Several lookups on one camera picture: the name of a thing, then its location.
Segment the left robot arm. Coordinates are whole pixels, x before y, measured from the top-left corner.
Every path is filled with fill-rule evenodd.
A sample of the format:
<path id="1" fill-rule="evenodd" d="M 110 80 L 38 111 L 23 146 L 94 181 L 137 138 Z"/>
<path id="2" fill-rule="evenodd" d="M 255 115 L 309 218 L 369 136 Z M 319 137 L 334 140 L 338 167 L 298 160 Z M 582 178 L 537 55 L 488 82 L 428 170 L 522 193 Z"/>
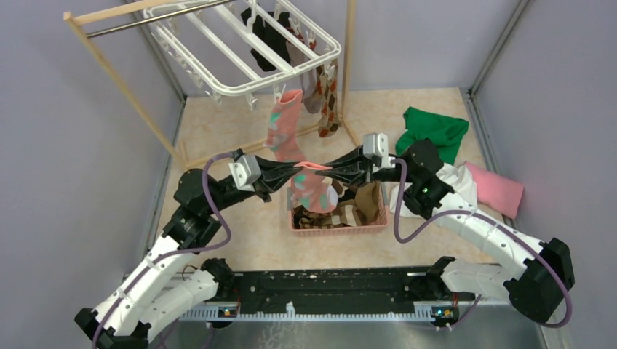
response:
<path id="1" fill-rule="evenodd" d="M 106 300 L 76 315 L 92 348 L 147 348 L 197 303 L 229 298 L 233 273 L 223 260 L 198 268 L 168 292 L 164 288 L 197 255 L 231 240 L 221 210 L 253 196 L 269 202 L 301 170 L 299 161 L 269 161 L 236 150 L 185 172 L 175 198 L 180 206 L 142 261 Z"/>

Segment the white plastic clip hanger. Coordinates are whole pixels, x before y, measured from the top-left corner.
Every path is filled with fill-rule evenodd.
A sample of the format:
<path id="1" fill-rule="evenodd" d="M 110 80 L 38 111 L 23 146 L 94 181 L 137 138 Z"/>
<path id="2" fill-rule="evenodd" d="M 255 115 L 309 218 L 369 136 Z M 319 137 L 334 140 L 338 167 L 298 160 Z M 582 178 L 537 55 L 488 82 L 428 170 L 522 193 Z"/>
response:
<path id="1" fill-rule="evenodd" d="M 196 3 L 196 1 L 185 2 L 187 7 L 193 7 Z M 250 1 L 225 2 L 225 7 L 231 10 L 232 14 L 239 19 L 242 24 L 244 24 L 241 19 L 241 13 L 250 8 Z M 287 10 L 276 5 L 278 1 L 256 2 L 276 20 L 279 19 L 282 12 L 288 12 Z M 177 11 L 177 7 L 168 7 L 143 11 L 141 14 L 144 18 L 164 15 L 175 11 Z M 204 23 L 224 44 L 226 44 L 231 51 L 238 55 L 249 68 L 253 69 L 259 77 L 271 78 L 279 73 L 278 69 L 270 72 L 264 72 L 258 67 L 255 58 L 250 53 L 250 50 L 253 48 L 245 42 L 243 38 L 218 14 L 216 9 L 203 9 L 197 12 L 196 17 L 200 22 Z M 314 53 L 323 55 L 330 51 L 331 48 L 326 42 L 321 40 L 318 35 L 312 33 L 306 26 L 301 25 L 299 22 L 293 22 L 291 14 L 290 25 L 291 29 L 287 30 L 295 35 L 300 41 L 307 41 L 310 50 Z M 160 31 L 163 29 L 167 29 L 173 36 L 175 36 L 177 41 L 179 41 L 188 51 L 190 51 L 196 60 L 203 64 L 222 85 L 238 87 L 252 81 L 251 78 L 246 76 L 243 71 L 241 71 L 224 53 L 222 53 L 219 48 L 216 47 L 186 15 L 150 23 L 148 24 L 148 29 L 163 53 L 165 53 L 175 78 L 188 95 L 208 95 L 213 97 L 212 88 L 199 78 L 197 73 L 194 72 L 194 69 L 187 62 L 181 60 L 180 55 L 177 54 L 171 46 L 165 43 L 160 34 Z M 339 43 L 339 41 L 332 34 L 330 35 Z M 334 70 L 332 61 L 320 66 L 325 69 L 328 77 L 332 76 Z M 311 68 L 307 72 L 317 69 L 318 67 Z M 278 87 L 280 89 L 290 88 L 297 84 L 298 79 L 299 75 L 294 76 L 291 79 L 280 82 Z M 256 104 L 255 95 L 257 93 L 265 92 L 266 90 L 274 92 L 273 87 L 265 87 L 253 92 L 252 98 L 254 98 L 255 103 L 250 105 L 254 106 Z"/>

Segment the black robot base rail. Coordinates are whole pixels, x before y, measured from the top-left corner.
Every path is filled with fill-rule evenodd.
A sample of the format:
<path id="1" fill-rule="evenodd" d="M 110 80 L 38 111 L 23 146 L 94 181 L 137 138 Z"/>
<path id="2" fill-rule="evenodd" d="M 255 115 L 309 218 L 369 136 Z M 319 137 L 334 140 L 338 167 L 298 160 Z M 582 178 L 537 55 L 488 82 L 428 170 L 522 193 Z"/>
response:
<path id="1" fill-rule="evenodd" d="M 231 285 L 180 316 L 233 322 L 456 322 L 476 293 L 450 292 L 429 267 L 237 271 Z"/>

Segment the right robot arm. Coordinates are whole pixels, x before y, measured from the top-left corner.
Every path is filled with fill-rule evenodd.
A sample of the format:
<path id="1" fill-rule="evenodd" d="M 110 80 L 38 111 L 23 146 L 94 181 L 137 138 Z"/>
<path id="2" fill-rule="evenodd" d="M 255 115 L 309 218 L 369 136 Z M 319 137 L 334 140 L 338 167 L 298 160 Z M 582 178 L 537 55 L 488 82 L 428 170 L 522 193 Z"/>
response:
<path id="1" fill-rule="evenodd" d="M 428 140 L 412 144 L 401 155 L 385 151 L 380 140 L 364 144 L 321 165 L 318 175 L 345 184 L 398 182 L 394 236 L 401 243 L 415 239 L 435 223 L 494 259 L 475 264 L 443 257 L 426 280 L 437 300 L 468 292 L 507 301 L 526 318 L 558 329 L 573 315 L 570 290 L 575 283 L 569 246 L 552 238 L 543 241 L 522 233 L 483 212 L 453 186 L 439 179 L 444 163 Z"/>

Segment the pink sock with teal spots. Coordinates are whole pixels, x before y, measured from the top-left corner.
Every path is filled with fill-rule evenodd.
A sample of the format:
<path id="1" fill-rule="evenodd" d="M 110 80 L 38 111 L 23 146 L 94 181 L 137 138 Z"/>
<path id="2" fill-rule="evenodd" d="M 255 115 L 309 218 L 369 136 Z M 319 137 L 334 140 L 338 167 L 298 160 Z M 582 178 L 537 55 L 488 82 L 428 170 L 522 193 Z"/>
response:
<path id="1" fill-rule="evenodd" d="M 264 146 L 277 161 L 305 161 L 297 141 L 297 125 L 303 106 L 303 91 L 294 89 L 284 92 L 275 103 L 268 121 L 268 134 Z"/>

